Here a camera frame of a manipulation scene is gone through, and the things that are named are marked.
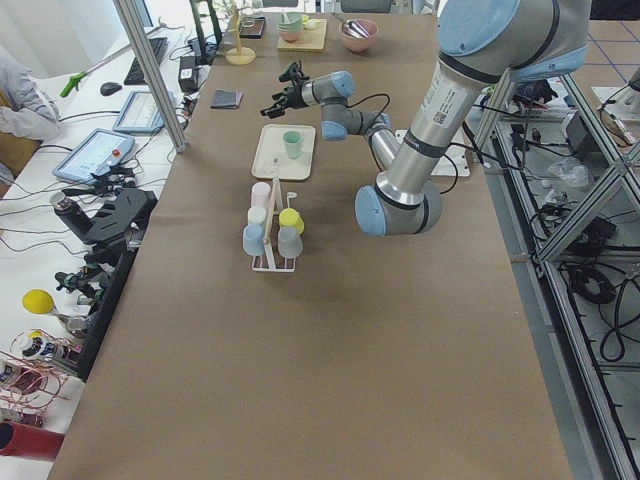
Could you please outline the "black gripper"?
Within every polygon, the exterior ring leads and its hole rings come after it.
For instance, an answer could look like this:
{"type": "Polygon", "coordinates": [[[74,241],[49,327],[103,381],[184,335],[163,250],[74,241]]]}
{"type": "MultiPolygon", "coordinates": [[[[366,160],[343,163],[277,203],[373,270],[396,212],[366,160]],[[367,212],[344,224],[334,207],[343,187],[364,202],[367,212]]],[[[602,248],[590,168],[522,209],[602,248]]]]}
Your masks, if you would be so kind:
{"type": "Polygon", "coordinates": [[[302,70],[302,62],[295,60],[278,77],[281,83],[290,82],[291,85],[272,95],[273,105],[260,111],[262,116],[275,119],[284,116],[288,108],[301,109],[307,107],[303,99],[303,86],[308,77],[302,70]]]}

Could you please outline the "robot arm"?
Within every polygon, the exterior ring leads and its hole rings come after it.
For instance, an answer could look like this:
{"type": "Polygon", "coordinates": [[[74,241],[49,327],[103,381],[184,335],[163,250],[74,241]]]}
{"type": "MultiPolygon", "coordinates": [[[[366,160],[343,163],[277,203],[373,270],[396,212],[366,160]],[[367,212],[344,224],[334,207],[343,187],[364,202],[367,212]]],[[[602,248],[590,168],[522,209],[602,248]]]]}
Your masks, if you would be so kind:
{"type": "Polygon", "coordinates": [[[360,188],[355,215],[370,236],[418,234],[440,218],[442,202],[431,173],[481,90],[509,71],[516,82],[571,73],[586,58],[588,1],[450,1],[438,20],[438,59],[431,85],[403,139],[387,115],[347,105],[355,85],[338,71],[316,79],[298,61],[280,75],[286,88],[274,94],[262,115],[277,118],[288,108],[321,108],[324,139],[363,136],[380,168],[371,186],[360,188]]]}

